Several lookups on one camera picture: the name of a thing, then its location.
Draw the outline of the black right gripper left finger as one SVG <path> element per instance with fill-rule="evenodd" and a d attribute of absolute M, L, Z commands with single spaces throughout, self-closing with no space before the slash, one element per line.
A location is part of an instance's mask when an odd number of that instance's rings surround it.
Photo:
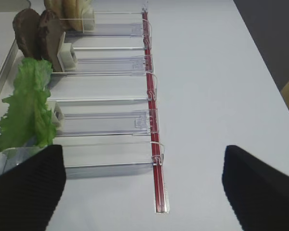
<path fill-rule="evenodd" d="M 0 175 L 0 231 L 44 231 L 61 199 L 61 145 L 50 145 Z"/>

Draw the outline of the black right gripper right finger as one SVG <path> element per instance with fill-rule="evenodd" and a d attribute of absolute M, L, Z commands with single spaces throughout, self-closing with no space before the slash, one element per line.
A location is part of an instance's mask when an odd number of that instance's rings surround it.
<path fill-rule="evenodd" d="M 289 231 L 289 176 L 236 145 L 224 153 L 222 184 L 244 231 Z"/>

